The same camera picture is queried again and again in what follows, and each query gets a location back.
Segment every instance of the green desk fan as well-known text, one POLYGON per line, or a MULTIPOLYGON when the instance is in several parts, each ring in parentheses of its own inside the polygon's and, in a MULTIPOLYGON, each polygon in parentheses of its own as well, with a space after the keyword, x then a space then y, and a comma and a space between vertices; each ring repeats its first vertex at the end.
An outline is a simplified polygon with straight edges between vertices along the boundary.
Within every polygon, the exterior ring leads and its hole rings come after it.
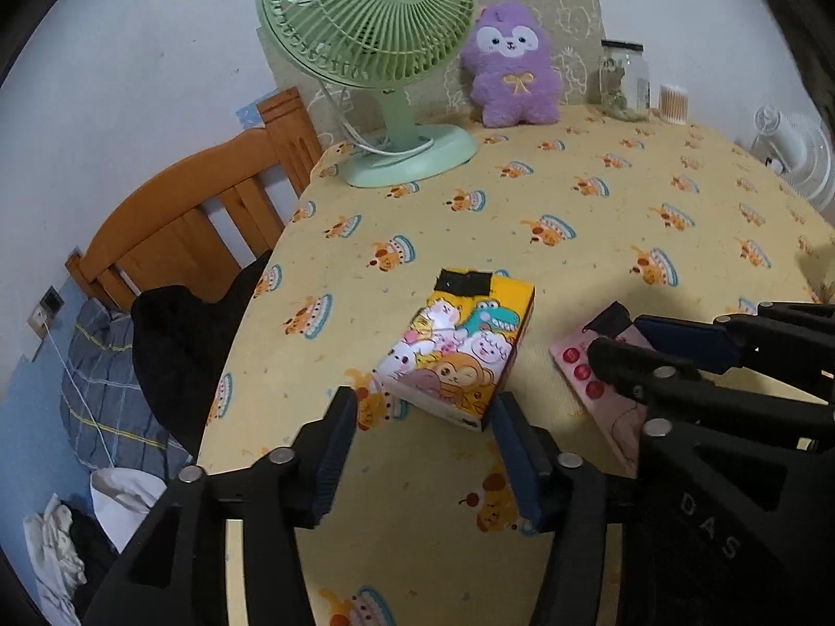
POLYGON ((402 87, 425 77, 463 43, 475 0, 258 0, 277 49, 320 84, 375 92, 386 135, 363 139, 331 102, 356 152, 340 172, 352 186, 419 181, 463 164, 473 137, 452 125, 417 125, 402 87))

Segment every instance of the purple plush toy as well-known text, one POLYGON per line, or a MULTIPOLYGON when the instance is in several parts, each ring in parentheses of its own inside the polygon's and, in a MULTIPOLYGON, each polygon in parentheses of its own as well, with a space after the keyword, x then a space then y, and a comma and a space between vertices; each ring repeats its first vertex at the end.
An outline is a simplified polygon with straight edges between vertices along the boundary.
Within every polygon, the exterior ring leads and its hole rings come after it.
POLYGON ((484 127, 557 121, 562 86, 550 48, 547 34, 520 2, 500 2, 482 12, 461 61, 475 76, 471 98, 482 108, 484 127))

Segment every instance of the chair backrest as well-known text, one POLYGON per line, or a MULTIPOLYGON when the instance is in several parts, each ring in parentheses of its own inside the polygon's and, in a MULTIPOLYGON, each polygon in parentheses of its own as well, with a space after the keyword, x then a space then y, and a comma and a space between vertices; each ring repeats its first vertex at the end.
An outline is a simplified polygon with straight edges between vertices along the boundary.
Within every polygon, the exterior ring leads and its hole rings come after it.
POLYGON ((136 297, 124 273, 139 291, 185 284, 206 301, 221 298, 241 268, 202 209, 212 198, 254 255, 274 248, 284 224, 257 175, 280 164, 301 194, 321 148, 295 87, 258 109, 264 127, 160 172, 110 214, 86 254, 70 255, 67 269, 86 294, 130 310, 136 297))

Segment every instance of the white power cable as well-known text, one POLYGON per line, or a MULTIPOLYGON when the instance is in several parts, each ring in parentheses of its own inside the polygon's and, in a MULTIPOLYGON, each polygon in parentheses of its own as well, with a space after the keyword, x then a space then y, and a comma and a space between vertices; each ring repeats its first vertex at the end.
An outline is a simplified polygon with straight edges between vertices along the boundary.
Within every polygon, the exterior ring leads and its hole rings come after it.
POLYGON ((91 412, 85 397, 82 395, 81 391, 78 389, 78 386, 75 384, 75 380, 73 378, 72 373, 70 372, 67 363, 64 362, 64 356, 61 355, 61 351, 58 350, 57 344, 55 343, 55 339, 52 338, 52 332, 49 331, 49 325, 44 322, 43 326, 47 330, 47 336, 49 336, 49 340, 52 342, 53 348, 55 348, 55 352, 57 353, 57 359, 61 360, 61 364, 64 365, 64 371, 67 372, 67 376, 69 377, 69 382, 73 385, 75 392, 78 393, 78 397, 81 398, 82 403, 85 405, 85 409, 87 410, 88 414, 90 415, 90 419, 93 421, 93 425, 96 427, 96 430, 99 432, 99 437, 102 439, 102 447, 104 447, 104 453, 107 454, 107 460, 110 462, 111 468, 116 468, 116 464, 113 461, 113 457, 110 455, 110 450, 107 449, 107 442, 104 441, 104 434, 102 433, 102 429, 99 426, 99 422, 96 420, 96 417, 93 416, 93 412, 91 412))
POLYGON ((331 92, 327 91, 327 87, 325 87, 324 81, 320 80, 319 85, 321 86, 321 91, 323 92, 327 102, 331 104, 331 110, 333 110, 334 114, 337 116, 337 120, 339 120, 340 127, 342 127, 342 129, 345 131, 345 135, 348 136, 348 141, 353 143, 357 148, 360 148, 365 152, 373 153, 374 155, 383 155, 387 158, 404 158, 416 155, 419 152, 427 151, 435 144, 435 140, 433 138, 429 138, 429 140, 424 141, 415 148, 411 148, 410 150, 404 150, 400 152, 374 148, 374 146, 372 146, 368 141, 366 141, 364 138, 362 138, 362 136, 360 136, 358 131, 354 129, 353 125, 349 123, 348 118, 345 117, 345 114, 342 112, 342 100, 345 95, 345 87, 342 88, 342 91, 339 95, 339 104, 337 105, 337 102, 335 102, 333 100, 333 97, 331 96, 331 92))

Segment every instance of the table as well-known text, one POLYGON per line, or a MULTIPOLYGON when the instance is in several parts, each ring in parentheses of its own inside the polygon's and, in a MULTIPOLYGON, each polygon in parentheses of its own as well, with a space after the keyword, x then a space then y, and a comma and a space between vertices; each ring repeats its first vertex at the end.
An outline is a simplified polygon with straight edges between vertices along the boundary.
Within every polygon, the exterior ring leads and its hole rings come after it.
MULTIPOLYGON (((333 511, 298 533, 320 624, 523 626, 531 615, 551 538, 527 532, 496 486, 504 468, 490 431, 385 398, 370 376, 442 267, 536 286, 507 388, 532 424, 607 472, 619 464, 554 368, 554 340, 613 300, 633 316, 710 321, 829 286, 832 228, 715 131, 620 123, 588 106, 565 107, 550 127, 468 129, 480 144, 469 163, 391 189, 345 185, 348 149, 325 153, 241 323, 222 416, 206 426, 199 463, 245 467, 289 445, 341 384, 358 390, 360 430, 333 511)), ((753 373, 727 377, 802 396, 753 373)), ((240 526, 228 539, 241 624, 240 526)), ((600 623, 614 622, 617 600, 610 539, 600 623)))

